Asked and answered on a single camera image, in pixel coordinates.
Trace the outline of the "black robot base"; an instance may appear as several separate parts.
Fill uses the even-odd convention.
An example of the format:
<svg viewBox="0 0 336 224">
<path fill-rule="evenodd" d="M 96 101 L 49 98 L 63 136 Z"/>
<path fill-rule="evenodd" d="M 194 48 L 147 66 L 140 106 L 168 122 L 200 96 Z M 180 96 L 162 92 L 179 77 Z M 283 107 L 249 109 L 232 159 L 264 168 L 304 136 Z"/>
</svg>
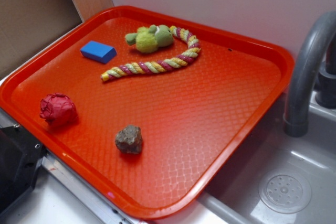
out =
<svg viewBox="0 0 336 224">
<path fill-rule="evenodd" d="M 23 126 L 1 128 L 1 217 L 36 185 L 45 147 Z"/>
</svg>

